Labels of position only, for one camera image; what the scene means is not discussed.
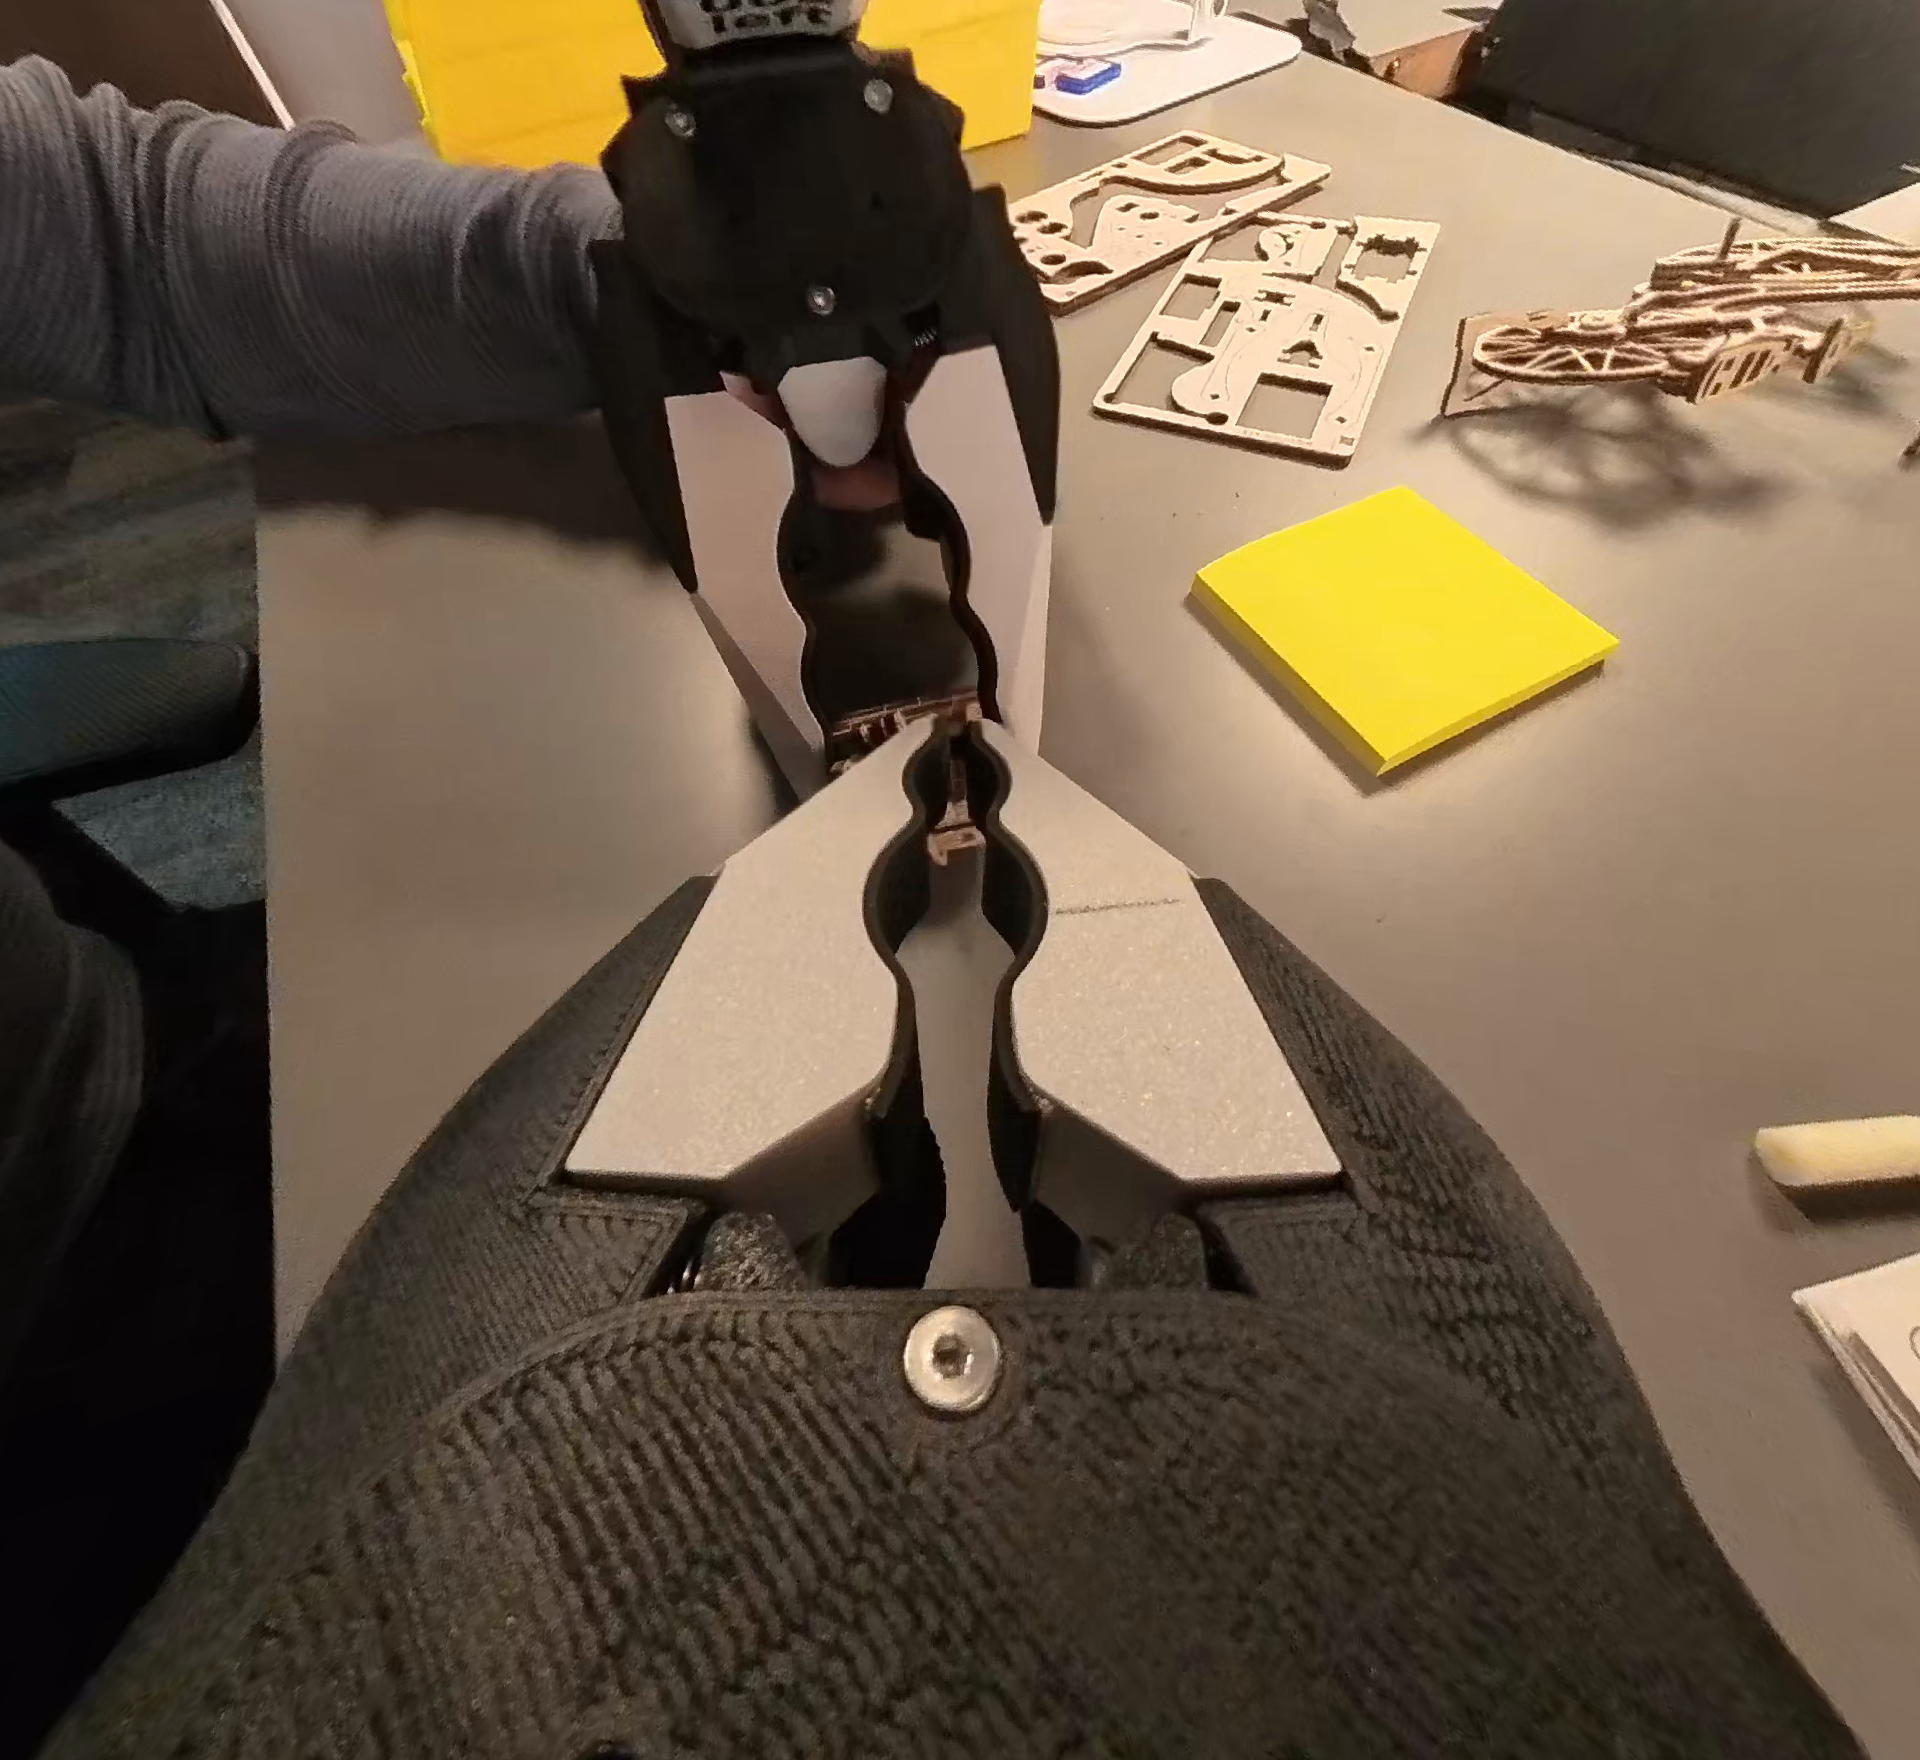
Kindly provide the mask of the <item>laser-cut wooden parts sheet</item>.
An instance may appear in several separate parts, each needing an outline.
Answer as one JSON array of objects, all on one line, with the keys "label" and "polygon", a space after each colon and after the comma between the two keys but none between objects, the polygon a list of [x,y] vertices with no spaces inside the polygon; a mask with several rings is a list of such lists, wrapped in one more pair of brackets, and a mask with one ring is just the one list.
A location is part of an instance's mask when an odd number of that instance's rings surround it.
[{"label": "laser-cut wooden parts sheet", "polygon": [[1199,241],[1091,406],[1221,446],[1343,464],[1439,236],[1425,220],[1263,212]]},{"label": "laser-cut wooden parts sheet", "polygon": [[1329,180],[1331,164],[1180,128],[1032,191],[1009,213],[1047,306],[1066,314]]}]

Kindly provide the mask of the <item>person's left hand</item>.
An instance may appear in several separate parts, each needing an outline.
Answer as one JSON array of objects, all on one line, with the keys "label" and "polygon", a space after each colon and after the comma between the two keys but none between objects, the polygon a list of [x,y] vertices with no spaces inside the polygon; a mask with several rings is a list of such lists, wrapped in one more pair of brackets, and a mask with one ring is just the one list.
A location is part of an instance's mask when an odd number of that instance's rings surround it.
[{"label": "person's left hand", "polygon": [[798,440],[778,397],[761,393],[746,376],[734,373],[724,373],[722,379],[734,400],[775,421],[795,443],[801,469],[820,507],[853,516],[885,514],[899,507],[899,471],[889,454],[872,448],[850,465],[828,465]]}]

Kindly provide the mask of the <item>yellow sticky note pad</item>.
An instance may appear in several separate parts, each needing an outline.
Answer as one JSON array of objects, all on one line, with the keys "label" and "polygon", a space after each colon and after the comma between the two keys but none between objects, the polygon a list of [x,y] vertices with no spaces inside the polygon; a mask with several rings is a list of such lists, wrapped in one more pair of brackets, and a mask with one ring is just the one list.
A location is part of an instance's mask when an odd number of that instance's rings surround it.
[{"label": "yellow sticky note pad", "polygon": [[1193,610],[1384,778],[1600,670],[1620,639],[1407,488],[1201,566]]}]

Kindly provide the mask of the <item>person's dark clothing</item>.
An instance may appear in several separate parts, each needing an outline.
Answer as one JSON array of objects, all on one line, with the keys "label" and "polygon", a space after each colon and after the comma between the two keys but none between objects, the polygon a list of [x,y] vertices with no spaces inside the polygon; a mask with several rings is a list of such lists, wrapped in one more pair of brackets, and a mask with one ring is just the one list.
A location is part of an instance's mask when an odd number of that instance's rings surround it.
[{"label": "person's dark clothing", "polygon": [[4,846],[1,1751],[177,1565],[274,1371],[259,903],[122,913]]}]

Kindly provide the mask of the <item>black office chair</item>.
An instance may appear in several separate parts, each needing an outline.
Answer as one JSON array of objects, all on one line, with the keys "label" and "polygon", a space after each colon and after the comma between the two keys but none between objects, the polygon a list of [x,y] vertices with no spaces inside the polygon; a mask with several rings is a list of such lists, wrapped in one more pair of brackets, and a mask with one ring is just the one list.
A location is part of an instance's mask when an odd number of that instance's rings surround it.
[{"label": "black office chair", "polygon": [[60,800],[219,763],[257,719],[247,645],[83,639],[1,645],[1,796]]}]

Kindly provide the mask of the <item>wooden wheel model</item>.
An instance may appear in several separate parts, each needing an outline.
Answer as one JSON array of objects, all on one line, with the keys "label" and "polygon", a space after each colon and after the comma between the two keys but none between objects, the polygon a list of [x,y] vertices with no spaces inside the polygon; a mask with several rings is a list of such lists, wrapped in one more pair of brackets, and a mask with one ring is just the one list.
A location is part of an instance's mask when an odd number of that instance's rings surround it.
[{"label": "wooden wheel model", "polygon": [[1828,381],[1871,333],[1870,310],[1918,297],[1918,248],[1856,231],[1724,236],[1653,262],[1616,309],[1468,317],[1448,420],[1509,393],[1646,387],[1702,404],[1792,376]]}]

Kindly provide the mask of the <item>printed instruction booklet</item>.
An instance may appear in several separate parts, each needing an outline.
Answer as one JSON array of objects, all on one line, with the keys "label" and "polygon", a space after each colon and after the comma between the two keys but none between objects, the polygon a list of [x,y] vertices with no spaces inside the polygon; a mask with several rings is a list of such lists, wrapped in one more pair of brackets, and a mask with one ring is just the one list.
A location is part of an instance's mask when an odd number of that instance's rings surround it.
[{"label": "printed instruction booklet", "polygon": [[1800,1288],[1791,1302],[1918,1476],[1918,1256]]}]

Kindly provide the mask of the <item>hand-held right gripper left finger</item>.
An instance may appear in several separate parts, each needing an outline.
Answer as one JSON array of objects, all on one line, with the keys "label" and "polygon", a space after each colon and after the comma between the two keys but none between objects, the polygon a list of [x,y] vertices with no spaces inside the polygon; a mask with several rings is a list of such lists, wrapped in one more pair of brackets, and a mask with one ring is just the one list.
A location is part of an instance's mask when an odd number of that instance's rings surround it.
[{"label": "hand-held right gripper left finger", "polygon": [[938,1228],[913,989],[899,946],[929,905],[927,778],[912,721],[722,865],[562,1172],[828,1238],[876,1202]]}]

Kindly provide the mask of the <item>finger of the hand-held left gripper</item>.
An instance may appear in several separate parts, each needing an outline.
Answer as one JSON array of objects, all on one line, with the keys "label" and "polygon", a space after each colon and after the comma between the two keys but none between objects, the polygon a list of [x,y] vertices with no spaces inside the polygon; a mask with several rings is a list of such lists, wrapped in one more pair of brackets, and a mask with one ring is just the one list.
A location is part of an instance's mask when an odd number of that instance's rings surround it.
[{"label": "finger of the hand-held left gripper", "polygon": [[1051,522],[1012,394],[990,346],[934,360],[902,417],[907,497],[943,549],[948,608],[971,645],[980,707],[1040,746],[1051,603]]},{"label": "finger of the hand-held left gripper", "polygon": [[802,687],[806,623],[780,577],[795,500],[784,430],[728,388],[663,404],[687,528],[696,610],[746,713],[801,800],[826,782],[826,736]]}]

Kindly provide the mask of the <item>wooden cat-shaped piece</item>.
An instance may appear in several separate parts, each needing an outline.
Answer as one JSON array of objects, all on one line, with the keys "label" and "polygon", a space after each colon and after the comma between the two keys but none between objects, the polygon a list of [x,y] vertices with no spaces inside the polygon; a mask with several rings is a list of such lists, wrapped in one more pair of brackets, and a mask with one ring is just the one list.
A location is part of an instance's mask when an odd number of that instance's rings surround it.
[{"label": "wooden cat-shaped piece", "polygon": [[973,808],[973,721],[939,719],[927,755],[918,763],[926,802],[926,846],[938,866],[980,851],[984,832]]}]

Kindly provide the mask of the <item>pale cylindrical stick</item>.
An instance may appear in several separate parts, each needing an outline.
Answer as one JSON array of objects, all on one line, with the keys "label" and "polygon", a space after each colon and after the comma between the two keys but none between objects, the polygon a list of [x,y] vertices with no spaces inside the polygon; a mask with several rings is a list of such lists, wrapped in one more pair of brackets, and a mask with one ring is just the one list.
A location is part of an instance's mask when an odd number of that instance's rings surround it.
[{"label": "pale cylindrical stick", "polygon": [[1918,1183],[1918,1115],[1821,1118],[1764,1127],[1750,1149],[1766,1180],[1792,1198],[1854,1195]]}]

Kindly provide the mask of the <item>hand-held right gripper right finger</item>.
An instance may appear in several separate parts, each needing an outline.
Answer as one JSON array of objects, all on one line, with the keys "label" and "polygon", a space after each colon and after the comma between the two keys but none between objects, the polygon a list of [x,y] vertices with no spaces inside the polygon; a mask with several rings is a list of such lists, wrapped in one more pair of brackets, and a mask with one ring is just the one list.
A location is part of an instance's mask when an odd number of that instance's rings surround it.
[{"label": "hand-held right gripper right finger", "polygon": [[1187,865],[1020,746],[971,727],[994,991],[988,1136],[1023,1218],[1116,1244],[1193,1204],[1335,1188],[1302,1078]]}]

